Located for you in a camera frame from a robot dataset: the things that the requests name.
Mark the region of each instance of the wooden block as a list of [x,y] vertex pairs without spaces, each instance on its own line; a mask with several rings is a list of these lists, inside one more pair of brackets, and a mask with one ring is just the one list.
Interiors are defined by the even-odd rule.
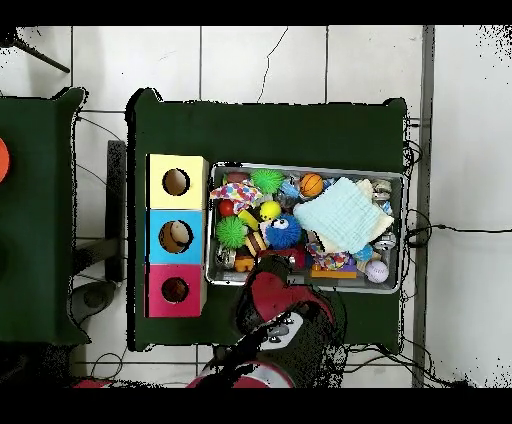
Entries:
[[150,154],[146,178],[150,209],[206,209],[208,162],[201,156]]
[[311,277],[314,277],[314,278],[357,278],[357,272],[315,271],[312,269]]
[[149,318],[198,317],[206,302],[207,285],[202,265],[149,265]]
[[203,264],[205,211],[149,210],[146,211],[148,218],[150,264]]

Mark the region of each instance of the toy block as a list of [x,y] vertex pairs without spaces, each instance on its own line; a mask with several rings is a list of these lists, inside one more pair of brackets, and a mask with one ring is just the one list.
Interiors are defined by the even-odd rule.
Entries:
[[149,210],[151,264],[202,265],[205,246],[205,211]]
[[206,209],[208,162],[201,156],[150,154],[146,163],[149,163],[149,169],[146,168],[149,205],[146,207]]
[[198,317],[206,302],[207,284],[202,265],[149,265],[146,316]]

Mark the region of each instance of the yellow ball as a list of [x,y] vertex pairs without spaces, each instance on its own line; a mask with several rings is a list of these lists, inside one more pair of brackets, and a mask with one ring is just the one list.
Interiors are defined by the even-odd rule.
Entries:
[[260,216],[263,221],[275,219],[281,213],[281,206],[274,200],[269,200],[261,205]]

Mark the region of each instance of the dark green tabletop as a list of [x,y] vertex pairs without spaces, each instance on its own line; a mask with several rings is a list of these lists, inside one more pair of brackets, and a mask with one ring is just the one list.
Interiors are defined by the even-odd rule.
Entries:
[[0,183],[0,341],[79,344],[68,318],[72,269],[72,119],[82,89],[0,98],[11,167]]
[[[134,338],[137,350],[148,344],[233,343],[238,337],[230,321],[236,287],[209,285],[199,318],[143,315],[146,154],[198,155],[210,164],[234,161],[401,173],[405,102],[229,105],[171,103],[157,96],[151,89],[137,91],[126,113],[128,169],[135,166],[132,175],[128,171],[128,202],[135,204],[128,209],[129,238],[137,240],[129,249],[129,275],[135,276],[129,279],[129,301],[135,303],[135,316],[129,318],[128,337]],[[341,297],[346,343],[382,343],[397,351],[399,292]]]

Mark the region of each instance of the orange object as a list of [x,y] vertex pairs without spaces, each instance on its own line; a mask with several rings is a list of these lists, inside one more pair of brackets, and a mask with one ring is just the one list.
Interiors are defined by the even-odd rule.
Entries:
[[0,182],[3,181],[9,170],[9,151],[4,141],[0,138]]
[[300,192],[306,197],[314,197],[324,189],[324,181],[318,174],[306,174],[300,180]]
[[315,271],[311,269],[314,278],[357,278],[357,272],[352,271]]

